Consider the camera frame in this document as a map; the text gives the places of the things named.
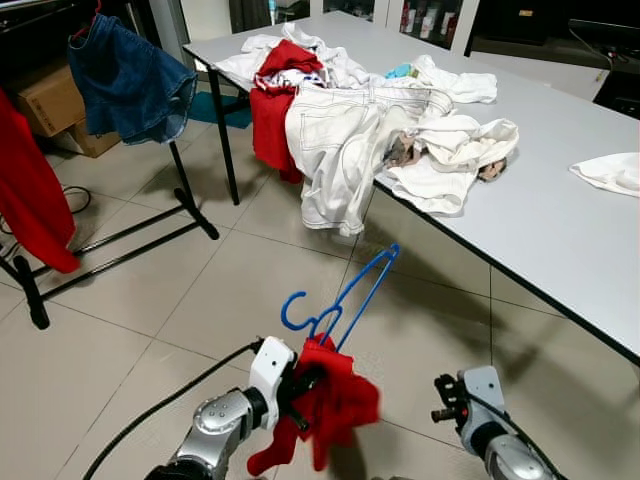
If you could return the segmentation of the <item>blue plastic hanger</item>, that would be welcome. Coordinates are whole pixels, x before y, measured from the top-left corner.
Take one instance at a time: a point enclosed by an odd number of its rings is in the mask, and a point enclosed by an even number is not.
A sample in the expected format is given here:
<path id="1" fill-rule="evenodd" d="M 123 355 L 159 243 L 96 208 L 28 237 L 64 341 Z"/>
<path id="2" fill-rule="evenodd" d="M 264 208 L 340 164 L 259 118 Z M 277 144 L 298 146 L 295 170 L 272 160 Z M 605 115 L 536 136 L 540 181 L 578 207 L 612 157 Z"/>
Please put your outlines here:
<path id="1" fill-rule="evenodd" d="M 280 319 L 284 328 L 292 330 L 292 332 L 305 332 L 307 338 L 317 338 L 320 342 L 323 340 L 333 340 L 335 351 L 342 351 L 346 344 L 349 334 L 355 329 L 355 326 L 364 316 L 367 307 L 369 307 L 372 298 L 380 288 L 381 283 L 394 265 L 394 262 L 401 256 L 401 246 L 398 243 L 392 243 L 383 251 L 376 253 L 374 259 L 352 276 L 352 279 L 340 289 L 337 297 L 334 298 L 330 305 L 326 306 L 319 314 L 307 316 L 306 319 L 296 320 L 291 317 L 291 306 L 297 300 L 305 297 L 306 291 L 297 291 L 291 294 L 285 300 L 280 312 Z M 371 278 L 371 283 L 367 285 L 364 292 L 365 297 L 358 302 L 358 307 L 352 314 L 346 314 L 347 298 L 360 287 L 367 278 Z"/>

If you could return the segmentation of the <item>white shirt tan sleeves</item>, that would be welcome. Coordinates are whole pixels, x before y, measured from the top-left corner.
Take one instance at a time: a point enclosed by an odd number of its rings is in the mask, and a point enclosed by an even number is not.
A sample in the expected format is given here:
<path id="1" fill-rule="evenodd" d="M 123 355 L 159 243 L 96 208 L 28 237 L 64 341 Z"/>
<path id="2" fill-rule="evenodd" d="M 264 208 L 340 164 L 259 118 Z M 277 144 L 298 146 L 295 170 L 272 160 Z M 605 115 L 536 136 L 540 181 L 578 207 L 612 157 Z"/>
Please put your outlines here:
<path id="1" fill-rule="evenodd" d="M 422 120 L 390 136 L 383 155 L 394 196 L 417 210 L 456 218 L 476 180 L 493 180 L 506 169 L 520 133 L 511 120 L 481 124 L 453 114 Z"/>

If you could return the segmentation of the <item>red plastic hanger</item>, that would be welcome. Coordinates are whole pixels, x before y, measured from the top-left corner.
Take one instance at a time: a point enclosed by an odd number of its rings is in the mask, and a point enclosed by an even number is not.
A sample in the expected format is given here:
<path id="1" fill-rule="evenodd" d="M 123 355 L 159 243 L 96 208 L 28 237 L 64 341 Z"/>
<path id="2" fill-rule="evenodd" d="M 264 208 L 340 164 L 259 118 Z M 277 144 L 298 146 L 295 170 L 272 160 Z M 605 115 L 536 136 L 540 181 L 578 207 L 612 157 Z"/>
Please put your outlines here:
<path id="1" fill-rule="evenodd" d="M 72 36 L 68 37 L 68 44 L 72 44 L 74 40 L 78 40 L 78 38 L 84 38 L 90 33 L 93 28 L 93 24 L 95 24 L 96 19 L 100 17 L 102 13 L 102 5 L 104 5 L 104 0 L 93 0 L 93 10 L 92 14 L 86 22 L 82 24 L 82 27 L 78 29 L 77 32 L 74 32 Z"/>

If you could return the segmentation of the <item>beige jeans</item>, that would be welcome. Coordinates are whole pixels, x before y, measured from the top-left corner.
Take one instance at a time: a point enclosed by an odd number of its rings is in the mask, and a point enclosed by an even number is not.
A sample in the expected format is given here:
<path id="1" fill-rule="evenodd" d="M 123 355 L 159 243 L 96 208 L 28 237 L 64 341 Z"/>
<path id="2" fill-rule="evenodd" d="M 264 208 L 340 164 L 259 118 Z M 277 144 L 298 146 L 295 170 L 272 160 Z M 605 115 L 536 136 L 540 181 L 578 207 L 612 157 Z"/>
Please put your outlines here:
<path id="1" fill-rule="evenodd" d="M 298 88 L 285 114 L 285 141 L 303 174 L 303 225 L 344 237 L 364 232 L 372 180 L 392 134 L 453 106 L 448 93 L 433 88 Z"/>

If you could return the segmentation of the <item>red jersey white print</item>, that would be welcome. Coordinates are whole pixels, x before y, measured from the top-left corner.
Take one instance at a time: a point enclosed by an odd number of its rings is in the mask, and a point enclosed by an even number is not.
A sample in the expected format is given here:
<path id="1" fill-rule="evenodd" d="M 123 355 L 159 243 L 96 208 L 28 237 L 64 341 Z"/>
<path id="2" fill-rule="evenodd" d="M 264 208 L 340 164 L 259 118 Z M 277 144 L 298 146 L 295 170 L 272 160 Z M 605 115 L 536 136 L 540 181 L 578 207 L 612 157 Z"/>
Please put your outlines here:
<path id="1" fill-rule="evenodd" d="M 253 151 L 257 159 L 279 170 L 280 179 L 285 182 L 297 184 L 303 179 L 285 141 L 285 114 L 298 87 L 323 87 L 325 83 L 324 65 L 314 52 L 288 38 L 266 55 L 253 74 L 250 91 Z"/>

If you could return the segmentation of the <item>white crumpled garment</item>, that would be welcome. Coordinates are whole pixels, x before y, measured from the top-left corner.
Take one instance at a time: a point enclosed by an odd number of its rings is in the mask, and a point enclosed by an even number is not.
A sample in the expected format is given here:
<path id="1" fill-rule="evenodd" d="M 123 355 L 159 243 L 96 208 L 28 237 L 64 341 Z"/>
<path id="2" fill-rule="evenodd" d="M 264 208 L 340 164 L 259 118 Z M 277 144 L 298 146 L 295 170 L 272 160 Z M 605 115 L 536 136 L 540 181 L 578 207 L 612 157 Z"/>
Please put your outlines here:
<path id="1" fill-rule="evenodd" d="M 571 165 L 570 170 L 595 188 L 640 197 L 640 152 L 593 157 Z"/>

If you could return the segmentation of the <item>white t-shirt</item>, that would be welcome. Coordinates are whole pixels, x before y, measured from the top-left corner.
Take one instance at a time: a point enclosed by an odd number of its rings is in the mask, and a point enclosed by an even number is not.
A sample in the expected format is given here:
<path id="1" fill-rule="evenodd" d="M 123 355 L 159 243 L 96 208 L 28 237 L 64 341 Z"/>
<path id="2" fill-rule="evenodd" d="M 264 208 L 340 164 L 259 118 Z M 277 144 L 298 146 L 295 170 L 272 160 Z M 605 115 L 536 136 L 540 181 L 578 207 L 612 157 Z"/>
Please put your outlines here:
<path id="1" fill-rule="evenodd" d="M 439 68 L 429 55 L 420 55 L 410 63 L 416 78 L 426 86 L 443 91 L 454 102 L 497 101 L 498 81 L 492 73 L 454 73 Z"/>

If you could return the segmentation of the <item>white rumpled clothes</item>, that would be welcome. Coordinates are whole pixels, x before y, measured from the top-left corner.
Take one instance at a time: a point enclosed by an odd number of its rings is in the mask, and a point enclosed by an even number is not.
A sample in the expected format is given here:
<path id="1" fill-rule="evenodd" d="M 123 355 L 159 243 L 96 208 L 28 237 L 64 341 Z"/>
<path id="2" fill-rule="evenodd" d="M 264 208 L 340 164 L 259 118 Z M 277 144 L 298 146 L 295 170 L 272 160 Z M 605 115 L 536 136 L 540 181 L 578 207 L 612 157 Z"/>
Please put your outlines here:
<path id="1" fill-rule="evenodd" d="M 294 22 L 282 24 L 282 36 L 255 35 L 248 37 L 242 45 L 241 54 L 216 61 L 215 67 L 227 73 L 233 81 L 251 81 L 257 70 L 265 63 L 268 54 L 280 42 L 288 40 L 303 50 L 314 52 L 323 64 L 323 77 L 328 88 L 369 88 L 383 86 L 385 78 L 375 76 L 349 56 L 344 47 L 330 47 L 323 38 L 307 35 Z"/>

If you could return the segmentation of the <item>red shirt white trim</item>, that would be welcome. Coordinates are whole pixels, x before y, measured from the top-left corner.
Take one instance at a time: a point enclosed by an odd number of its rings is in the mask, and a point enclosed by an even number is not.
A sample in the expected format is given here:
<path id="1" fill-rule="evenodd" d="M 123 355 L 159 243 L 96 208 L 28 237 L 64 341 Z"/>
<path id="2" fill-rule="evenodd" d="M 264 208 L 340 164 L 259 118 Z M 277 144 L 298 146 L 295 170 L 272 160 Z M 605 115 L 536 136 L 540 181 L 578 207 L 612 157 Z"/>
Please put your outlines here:
<path id="1" fill-rule="evenodd" d="M 26 118 L 0 91 L 0 216 L 15 241 L 60 273 L 81 260 L 68 244 L 76 223 L 63 187 L 38 148 Z"/>

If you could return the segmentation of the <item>blue denim garment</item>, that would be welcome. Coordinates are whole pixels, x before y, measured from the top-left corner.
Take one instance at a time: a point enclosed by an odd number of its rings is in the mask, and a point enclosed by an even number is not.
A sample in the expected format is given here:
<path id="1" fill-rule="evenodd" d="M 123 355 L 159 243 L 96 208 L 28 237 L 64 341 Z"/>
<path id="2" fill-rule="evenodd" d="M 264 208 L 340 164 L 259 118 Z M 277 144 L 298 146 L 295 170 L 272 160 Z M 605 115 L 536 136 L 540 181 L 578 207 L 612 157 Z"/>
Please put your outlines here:
<path id="1" fill-rule="evenodd" d="M 67 61 L 88 133 L 164 145 L 186 131 L 197 73 L 113 15 L 97 14 L 86 35 L 69 37 Z"/>

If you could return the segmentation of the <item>white TV cabinet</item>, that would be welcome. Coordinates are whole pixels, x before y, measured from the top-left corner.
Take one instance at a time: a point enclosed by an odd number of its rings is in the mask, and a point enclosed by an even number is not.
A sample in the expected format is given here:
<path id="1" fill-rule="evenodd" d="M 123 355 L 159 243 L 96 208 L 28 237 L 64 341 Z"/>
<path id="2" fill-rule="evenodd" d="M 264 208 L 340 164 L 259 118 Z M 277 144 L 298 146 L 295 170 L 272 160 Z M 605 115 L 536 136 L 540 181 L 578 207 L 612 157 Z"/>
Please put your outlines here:
<path id="1" fill-rule="evenodd" d="M 637 115 L 640 31 L 623 0 L 301 0 Z"/>

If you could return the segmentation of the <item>brown cardboard box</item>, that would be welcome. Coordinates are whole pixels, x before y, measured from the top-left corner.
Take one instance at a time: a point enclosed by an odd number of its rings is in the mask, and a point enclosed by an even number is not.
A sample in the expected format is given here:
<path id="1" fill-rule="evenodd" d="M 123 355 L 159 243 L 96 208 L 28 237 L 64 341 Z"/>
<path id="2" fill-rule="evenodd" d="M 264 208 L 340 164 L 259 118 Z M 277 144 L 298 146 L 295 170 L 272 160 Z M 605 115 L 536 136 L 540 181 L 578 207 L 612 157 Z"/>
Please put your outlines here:
<path id="1" fill-rule="evenodd" d="M 14 93 L 15 108 L 26 116 L 37 137 L 52 145 L 88 157 L 99 157 L 118 145 L 119 134 L 88 132 L 81 92 L 67 61 L 58 60 L 5 83 Z"/>

